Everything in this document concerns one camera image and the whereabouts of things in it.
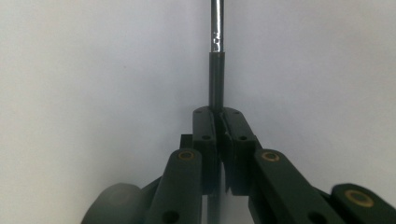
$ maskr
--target white wall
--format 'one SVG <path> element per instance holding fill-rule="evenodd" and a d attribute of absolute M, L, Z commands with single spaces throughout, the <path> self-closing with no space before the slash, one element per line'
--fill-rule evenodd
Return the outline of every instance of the white wall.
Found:
<path fill-rule="evenodd" d="M 225 104 L 314 186 L 396 206 L 396 2 L 227 1 Z M 79 223 L 207 104 L 210 1 L 0 0 L 0 221 Z M 246 198 L 223 223 L 252 223 Z"/>

